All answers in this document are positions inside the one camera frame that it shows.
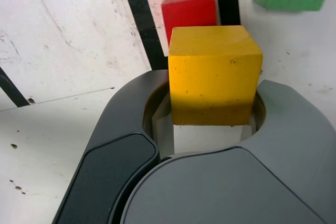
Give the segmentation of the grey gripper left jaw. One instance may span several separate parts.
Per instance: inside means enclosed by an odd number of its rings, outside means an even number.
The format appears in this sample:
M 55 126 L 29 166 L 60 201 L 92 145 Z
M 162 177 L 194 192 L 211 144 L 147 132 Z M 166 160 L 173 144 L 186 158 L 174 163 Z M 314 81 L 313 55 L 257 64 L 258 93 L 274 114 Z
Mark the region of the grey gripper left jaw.
M 54 223 L 119 223 L 137 183 L 160 163 L 152 116 L 169 91 L 167 70 L 146 72 L 103 110 Z

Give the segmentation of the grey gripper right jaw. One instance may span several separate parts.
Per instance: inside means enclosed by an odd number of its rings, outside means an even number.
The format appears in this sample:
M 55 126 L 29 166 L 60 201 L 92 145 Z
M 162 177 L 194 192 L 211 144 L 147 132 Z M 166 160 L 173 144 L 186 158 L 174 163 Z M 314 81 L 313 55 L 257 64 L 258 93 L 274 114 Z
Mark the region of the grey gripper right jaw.
M 252 153 L 325 223 L 335 223 L 335 129 L 293 88 L 264 80 L 266 116 L 240 146 Z

